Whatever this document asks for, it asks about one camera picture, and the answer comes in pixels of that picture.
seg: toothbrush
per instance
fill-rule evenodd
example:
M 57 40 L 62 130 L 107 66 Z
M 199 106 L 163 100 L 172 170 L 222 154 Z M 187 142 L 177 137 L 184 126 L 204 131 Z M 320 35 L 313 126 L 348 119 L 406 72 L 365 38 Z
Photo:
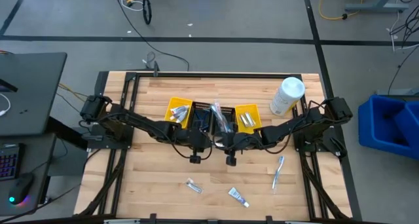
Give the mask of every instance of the toothbrush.
M 281 171 L 281 168 L 282 168 L 282 165 L 283 165 L 283 161 L 284 161 L 284 156 L 280 156 L 280 159 L 279 159 L 279 162 L 280 162 L 280 166 L 278 167 L 278 169 L 276 170 L 276 174 L 275 174 L 275 178 L 274 178 L 274 182 L 272 183 L 272 189 L 275 189 L 275 185 L 276 185 L 276 182 L 277 182 L 277 180 L 278 180 L 278 178 L 279 178 L 279 176 L 280 176 L 280 171 Z

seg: yellow cable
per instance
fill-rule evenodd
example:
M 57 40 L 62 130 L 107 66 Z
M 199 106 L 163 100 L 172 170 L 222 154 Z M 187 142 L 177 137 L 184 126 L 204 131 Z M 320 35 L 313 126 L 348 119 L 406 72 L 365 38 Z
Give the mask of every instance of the yellow cable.
M 66 86 L 66 85 L 64 85 L 63 83 L 60 83 L 59 85 L 58 85 L 58 87 L 60 87 L 60 88 L 62 88 L 62 89 L 64 89 L 64 90 L 66 90 L 66 91 L 68 91 L 68 92 L 71 92 L 75 97 L 77 97 L 79 100 L 81 100 L 81 101 L 83 101 L 83 102 L 85 102 L 86 100 L 85 99 L 83 99 L 83 98 L 81 98 L 79 95 L 81 95 L 81 96 L 84 96 L 83 94 L 81 94 L 81 93 L 78 93 L 78 92 L 74 92 L 72 89 L 70 89 L 68 86 Z
M 343 16 L 340 16 L 340 17 L 333 17 L 333 18 L 330 18 L 330 17 L 326 17 L 326 16 L 324 16 L 323 15 L 323 13 L 321 12 L 321 4 L 323 3 L 323 0 L 320 0 L 319 1 L 319 14 L 320 14 L 320 16 L 322 17 L 322 18 L 324 18 L 324 19 L 326 19 L 326 20 L 342 20 L 343 19 Z M 348 15 L 348 17 L 351 17 L 351 16 L 353 16 L 353 15 L 355 15 L 355 14 L 357 14 L 357 13 L 359 13 L 359 10 L 358 11 L 355 11 L 355 12 L 352 12 L 352 13 L 350 13 L 350 14 L 347 14 Z

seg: desk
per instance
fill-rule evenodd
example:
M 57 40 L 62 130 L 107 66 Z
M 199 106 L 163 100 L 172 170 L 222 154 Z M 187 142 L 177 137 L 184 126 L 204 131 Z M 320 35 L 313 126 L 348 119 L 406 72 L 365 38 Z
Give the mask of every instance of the desk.
M 182 74 L 192 77 L 178 77 L 176 74 L 173 74 L 176 77 L 140 77 L 134 111 L 152 120 L 163 120 L 170 98 L 177 96 L 206 103 L 217 99 L 226 107 L 256 103 L 263 126 L 277 125 L 293 117 L 291 112 L 278 117 L 269 110 L 269 103 L 283 80 L 275 78 L 279 76 L 277 74 L 263 74 L 273 78 L 258 78 L 254 73 L 208 73 L 211 77 L 194 77 L 206 73 Z M 119 103 L 125 75 L 123 71 L 109 72 L 104 81 L 103 95 Z M 298 76 L 306 86 L 306 100 L 322 102 L 319 75 Z M 178 148 L 183 154 L 191 153 L 188 148 Z M 156 213 L 159 219 L 265 220 L 267 215 L 271 215 L 274 220 L 308 220 L 300 157 L 293 147 L 293 140 L 282 155 L 285 163 L 278 192 L 273 195 L 271 186 L 279 155 L 244 151 L 243 155 L 236 156 L 237 166 L 231 167 L 225 164 L 224 153 L 215 149 L 208 160 L 190 164 L 171 145 L 156 142 L 145 132 L 135 130 L 126 157 L 117 217 L 149 218 L 151 213 Z M 102 150 L 87 164 L 75 213 L 83 211 L 103 185 L 108 156 L 109 151 Z M 323 187 L 341 211 L 352 216 L 339 160 L 330 153 L 318 153 L 318 162 Z M 188 177 L 203 188 L 201 195 L 185 185 Z M 227 194 L 231 187 L 237 188 L 250 204 L 249 208 L 244 208 Z M 318 196 L 314 188 L 312 192 L 316 215 L 320 217 Z
M 11 107 L 0 118 L 0 143 L 26 144 L 19 174 L 49 161 L 56 137 L 83 151 L 87 148 L 80 133 L 50 117 L 66 58 L 66 53 L 0 55 L 0 78 L 18 88 L 17 92 L 3 93 Z M 0 215 L 21 214 L 37 207 L 48 188 L 49 165 L 34 171 L 25 203 L 10 205 L 8 195 L 15 180 L 0 182 Z

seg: wooden tabletop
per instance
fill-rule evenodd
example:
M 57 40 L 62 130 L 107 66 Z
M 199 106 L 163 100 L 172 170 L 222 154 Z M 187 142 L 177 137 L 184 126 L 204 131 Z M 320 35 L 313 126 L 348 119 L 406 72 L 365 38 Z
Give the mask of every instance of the wooden tabletop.
M 125 72 L 116 71 L 110 72 L 107 78 L 104 95 L 115 103 L 119 103 L 124 76 Z M 302 80 L 307 102 L 322 102 L 319 75 L 302 74 Z M 217 99 L 225 107 L 256 103 L 263 126 L 278 125 L 292 119 L 291 113 L 278 117 L 269 110 L 269 103 L 281 82 L 282 79 L 142 77 L 135 112 L 157 121 L 163 120 L 173 96 L 206 103 Z M 283 142 L 279 143 L 273 150 L 282 145 Z M 191 153 L 188 148 L 177 147 L 185 155 Z M 171 145 L 159 143 L 145 132 L 136 130 L 126 158 L 117 217 L 149 218 L 151 213 L 156 213 L 157 218 L 168 219 L 265 220 L 271 215 L 274 220 L 309 220 L 299 154 L 292 139 L 281 155 L 285 156 L 285 162 L 274 194 L 271 188 L 279 155 L 244 151 L 243 155 L 236 156 L 237 166 L 233 167 L 227 166 L 226 155 L 215 149 L 208 160 L 191 164 Z M 75 213 L 85 209 L 103 185 L 108 156 L 109 151 L 102 150 L 89 160 Z M 341 211 L 352 216 L 339 160 L 331 153 L 318 153 L 318 161 L 323 187 Z M 202 194 L 185 185 L 189 177 L 203 188 Z M 249 208 L 228 195 L 232 187 L 247 200 Z M 312 191 L 316 215 L 320 217 L 318 196 L 314 188 Z

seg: computer mouse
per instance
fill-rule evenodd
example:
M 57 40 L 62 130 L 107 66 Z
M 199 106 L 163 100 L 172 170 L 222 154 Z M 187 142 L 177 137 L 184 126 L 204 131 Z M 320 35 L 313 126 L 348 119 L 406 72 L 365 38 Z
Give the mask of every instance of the computer mouse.
M 19 178 L 14 182 L 14 187 L 9 192 L 9 201 L 12 204 L 20 204 L 29 193 L 33 182 L 33 174 L 20 174 Z

